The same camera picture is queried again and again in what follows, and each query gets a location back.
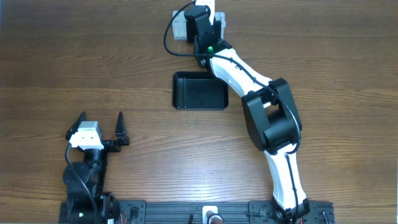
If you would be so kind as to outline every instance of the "brown wooden surface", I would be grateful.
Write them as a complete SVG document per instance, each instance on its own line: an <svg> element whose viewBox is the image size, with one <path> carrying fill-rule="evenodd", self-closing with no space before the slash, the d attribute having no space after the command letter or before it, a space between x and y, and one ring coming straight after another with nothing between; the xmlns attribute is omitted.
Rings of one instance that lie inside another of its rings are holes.
<svg viewBox="0 0 398 224"><path fill-rule="evenodd" d="M124 113L131 145L110 155L106 175L118 198L271 199L266 158L235 93L224 111L172 107L174 72L199 70L162 46L185 3L3 0L0 222L58 221L64 135L83 110L106 138ZM241 58L290 83L308 198L334 202L337 223L395 223L398 1L217 0L216 8ZM192 51L169 37L173 49Z"/></svg>

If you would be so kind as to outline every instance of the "black mounting base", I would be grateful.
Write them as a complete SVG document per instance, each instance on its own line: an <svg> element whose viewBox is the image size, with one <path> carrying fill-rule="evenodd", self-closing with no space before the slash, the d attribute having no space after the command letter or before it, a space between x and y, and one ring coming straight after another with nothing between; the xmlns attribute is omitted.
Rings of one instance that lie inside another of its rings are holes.
<svg viewBox="0 0 398 224"><path fill-rule="evenodd" d="M202 208L218 207L218 213L227 224L277 224L273 217L272 201L250 202L146 202L145 200L119 200L126 212L128 224L187 224L193 215L192 224L202 224ZM298 224L335 224L333 204L309 201L310 212L297 219Z"/></svg>

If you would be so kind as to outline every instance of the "wood grain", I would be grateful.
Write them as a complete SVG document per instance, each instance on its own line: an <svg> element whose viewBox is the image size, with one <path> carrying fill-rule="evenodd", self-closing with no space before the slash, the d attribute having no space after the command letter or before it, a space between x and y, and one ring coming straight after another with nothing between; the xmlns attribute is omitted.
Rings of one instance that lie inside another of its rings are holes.
<svg viewBox="0 0 398 224"><path fill-rule="evenodd" d="M131 145L110 155L106 176L118 198L271 198L267 162L235 93L224 111L172 107L172 75L200 70L162 46L183 4L3 0L0 222L58 221L64 135L83 110L106 138L124 113ZM398 1L217 0L216 8L241 58L292 88L308 198L333 202L337 223L395 223ZM169 37L171 48L192 51Z"/></svg>

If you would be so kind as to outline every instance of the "wooden table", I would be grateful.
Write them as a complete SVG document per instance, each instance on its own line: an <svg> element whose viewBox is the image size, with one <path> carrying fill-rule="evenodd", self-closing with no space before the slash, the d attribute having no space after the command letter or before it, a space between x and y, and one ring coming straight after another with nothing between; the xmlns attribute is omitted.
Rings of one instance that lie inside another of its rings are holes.
<svg viewBox="0 0 398 224"><path fill-rule="evenodd" d="M124 113L131 144L109 156L106 174L117 198L271 199L237 94L224 111L172 107L173 74L200 70L162 45L186 2L3 0L0 222L58 221L64 136L83 110L105 138ZM243 60L290 83L308 198L333 202L337 223L395 223L398 1L217 0L216 9ZM169 37L174 50L192 51Z"/></svg>

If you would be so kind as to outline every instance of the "black cable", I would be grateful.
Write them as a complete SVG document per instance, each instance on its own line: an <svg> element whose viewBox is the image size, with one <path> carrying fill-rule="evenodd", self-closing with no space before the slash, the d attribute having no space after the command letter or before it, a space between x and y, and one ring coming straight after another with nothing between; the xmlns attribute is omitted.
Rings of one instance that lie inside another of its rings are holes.
<svg viewBox="0 0 398 224"><path fill-rule="evenodd" d="M67 150L65 151L65 160L67 161L69 169L72 171L72 173L75 175L75 177L79 180L79 182L81 183L81 185L85 189L88 197L90 198L91 204L93 204L93 208L94 208L94 224L98 224L98 207L97 207L97 204L95 203L93 196L90 194L90 191L88 190L86 184L81 179L81 177L79 176L79 174L76 171L76 169L70 163L69 150L70 150L71 147L72 147L72 145L69 143L68 146L67 146Z"/></svg>
<svg viewBox="0 0 398 224"><path fill-rule="evenodd" d="M299 147L300 147L300 144L301 144L301 131L300 131L300 126L299 126L299 124L298 124L298 122L297 122L297 120L296 120L296 117L295 117L294 114L293 114L293 111L289 108L289 106L287 105L287 103L279 96L279 94L278 94L275 90L273 90L271 87L269 87L269 86L267 86L267 85L265 85L265 84L263 84L263 83L257 81L257 79L256 79L255 77L253 77L253 76L249 73L249 71L247 71L240 63L238 63L237 61L235 61L233 58L228 58L228 57L224 57L224 56L220 56L220 55L215 55L215 54L180 54L180 53L175 53L175 52L171 51L171 50L167 47L167 41L166 41L166 40L167 40L167 33L169 32L169 29L170 29L170 27L171 27L171 25L172 25L174 19L175 19L186 7L188 7L188 6L192 5L192 4L195 4L195 3L196 3L196 1L192 1L192 2L190 2L190 3L186 4L186 5L184 5L180 10L177 11L177 13L176 13L176 14L173 16L173 18L170 20L169 24L168 24L167 27L166 27L166 31L164 32L164 37L163 37L163 45L164 45L164 48L165 48L165 50L166 50L169 54L174 55L174 56L178 56L178 57L204 57L204 58L216 57L216 58L222 58L222 59L228 60L228 61L230 61L231 63L236 64L236 66L238 66L242 71L244 71L244 72L246 73L246 75L247 75L251 80L253 80L254 83L257 83L257 84L260 85L261 87L263 87L263 88L267 89L269 92L271 92L271 93L275 96L275 98L276 98L277 100L279 100L279 101L283 104L283 106L287 109L287 111L289 112L289 114L292 116L292 118L293 118L293 120L294 120L295 127L296 127L296 130L297 130L297 131L296 131L296 135L297 135L297 143L296 143L296 146L294 147L293 151L290 151L290 152L286 152L286 153L285 153L285 158L286 158L286 160L287 160L287 164L288 164L288 167L289 167L290 178L291 178L291 180L292 180L292 188L293 188L293 191L294 191L294 197L295 197L295 201L296 201L296 214L295 214L295 216L294 216L294 220L296 220L296 219L297 219L297 212L298 212L298 209L299 209L299 200L298 200L298 197L297 197L297 190L296 190L295 184L294 184L294 178L293 178L292 168L291 168L291 165L290 165L289 154L293 154L293 153L296 153L296 152L298 151L298 149L299 149Z"/></svg>

